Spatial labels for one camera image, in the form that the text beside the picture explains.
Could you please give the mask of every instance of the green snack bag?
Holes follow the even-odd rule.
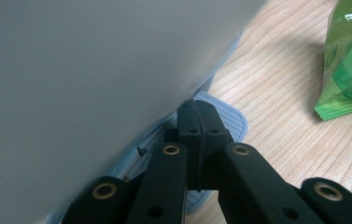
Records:
[[[330,16],[323,91],[315,110],[324,120],[352,113],[352,0],[340,0]]]

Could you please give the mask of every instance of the chip bag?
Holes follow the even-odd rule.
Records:
[[[324,120],[352,113],[352,0],[340,0],[331,13],[315,110]]]

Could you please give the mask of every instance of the gray surface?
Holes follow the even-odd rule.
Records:
[[[0,223],[31,223],[187,99],[263,1],[0,1]]]

